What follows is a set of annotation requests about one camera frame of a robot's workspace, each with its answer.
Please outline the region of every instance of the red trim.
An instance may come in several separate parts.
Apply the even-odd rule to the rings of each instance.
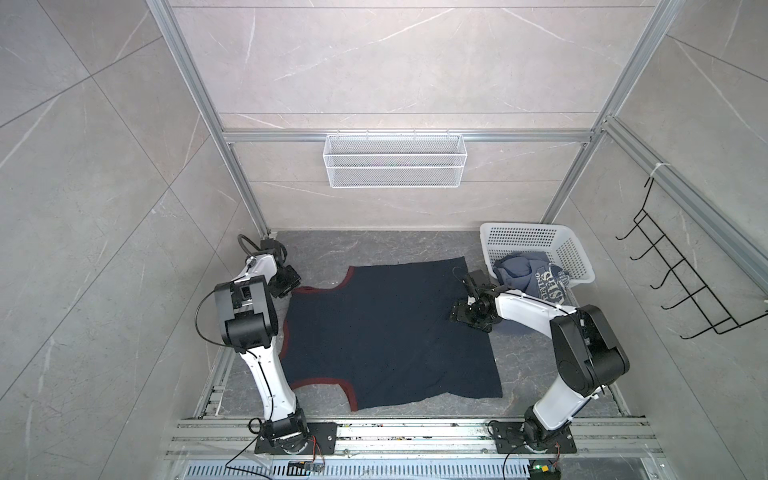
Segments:
[[[299,288],[294,288],[291,290],[292,293],[322,293],[322,292],[332,292],[334,290],[338,290],[340,288],[343,288],[349,281],[352,279],[352,275],[355,273],[355,267],[350,266],[346,270],[346,276],[344,277],[344,280],[341,281],[340,284],[336,285],[333,288],[315,288],[314,286],[300,286]]]
[[[341,379],[331,379],[331,378],[316,378],[316,379],[304,379],[299,380],[298,382],[294,382],[290,384],[291,389],[298,389],[299,387],[307,386],[307,385],[338,385],[341,387],[341,390],[344,391],[344,394],[346,395],[347,400],[349,400],[349,408],[353,412],[357,412],[357,396],[355,395],[355,389],[352,387],[352,384],[347,382],[346,380]]]
[[[350,266],[346,271],[346,276],[344,277],[344,280],[342,280],[341,283],[339,283],[333,288],[315,288],[313,286],[301,286],[299,288],[294,288],[293,290],[291,290],[291,293],[332,292],[334,290],[343,288],[347,283],[349,283],[354,273],[355,273],[355,267]],[[290,331],[288,330],[288,319],[285,319],[283,321],[283,348],[280,350],[281,359],[284,359],[286,354],[288,353],[289,338],[290,338]],[[344,394],[346,395],[347,400],[349,400],[349,408],[353,412],[357,412],[357,396],[355,395],[355,389],[352,387],[352,383],[349,383],[346,380],[341,380],[341,379],[319,377],[314,379],[299,380],[298,382],[291,383],[290,388],[298,389],[299,387],[303,387],[307,385],[338,385],[340,386],[341,390],[344,391]]]

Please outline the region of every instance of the gray wall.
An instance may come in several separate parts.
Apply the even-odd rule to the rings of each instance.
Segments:
[[[247,213],[141,0],[0,3],[0,98],[0,478],[146,478]]]
[[[468,143],[457,188],[331,188],[322,143],[237,144],[271,228],[476,229],[538,222],[577,143]]]
[[[171,3],[227,128],[590,128],[655,5]],[[459,188],[331,189],[322,145],[237,146],[275,229],[539,221],[577,150],[473,144]]]
[[[619,117],[763,246],[768,213],[768,47],[765,2],[691,0],[651,59]],[[633,226],[647,175],[610,139],[598,148],[557,218],[581,238],[597,280],[581,302],[609,315],[632,362],[618,384],[633,413],[651,420],[680,478],[765,479],[768,319],[723,335],[707,326],[661,258]],[[658,186],[650,215],[740,321],[766,309],[763,293]],[[656,240],[660,233],[643,223]],[[666,240],[660,248],[674,262]],[[676,271],[694,289],[687,268]],[[723,310],[697,295],[714,319]]]

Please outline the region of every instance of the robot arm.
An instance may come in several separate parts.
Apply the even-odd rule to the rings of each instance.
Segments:
[[[629,360],[605,315],[592,305],[555,305],[507,287],[477,286],[468,275],[468,301],[459,301],[451,320],[489,332],[501,321],[526,325],[552,340],[558,377],[525,413],[522,437],[535,451],[547,450],[596,392],[629,370]]]
[[[272,446],[288,453],[300,452],[310,434],[280,364],[272,295],[287,295],[299,280],[292,267],[282,265],[280,249],[267,250],[249,257],[237,278],[214,289],[221,339],[248,365],[261,396],[264,423],[260,433]]]

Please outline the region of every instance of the white wire basket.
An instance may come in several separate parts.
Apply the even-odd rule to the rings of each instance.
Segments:
[[[323,160],[333,188],[458,187],[467,149],[460,134],[332,134]]]
[[[488,273],[496,279],[493,264],[512,252],[544,252],[549,261],[561,266],[571,285],[594,282],[589,258],[575,233],[563,225],[541,223],[484,223],[480,226],[482,254]]]

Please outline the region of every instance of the black mounting plate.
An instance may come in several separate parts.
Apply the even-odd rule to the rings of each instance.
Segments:
[[[496,453],[531,453],[528,448],[523,445],[521,427],[523,422],[491,422],[488,426],[488,432],[493,433],[493,441],[496,444]],[[558,448],[554,446],[555,443],[560,444],[560,453],[576,453],[576,444],[571,434],[571,427],[565,427],[562,431],[552,438],[552,447],[548,448],[546,452],[539,453],[557,453]]]
[[[324,455],[333,455],[333,452],[336,450],[336,429],[338,428],[338,424],[331,422],[307,423],[306,427],[310,431],[310,441],[307,443],[307,447],[297,455],[312,455],[312,435],[317,439],[317,445]],[[262,436],[259,436],[256,440],[256,450],[254,453],[286,455],[282,448],[273,447]]]

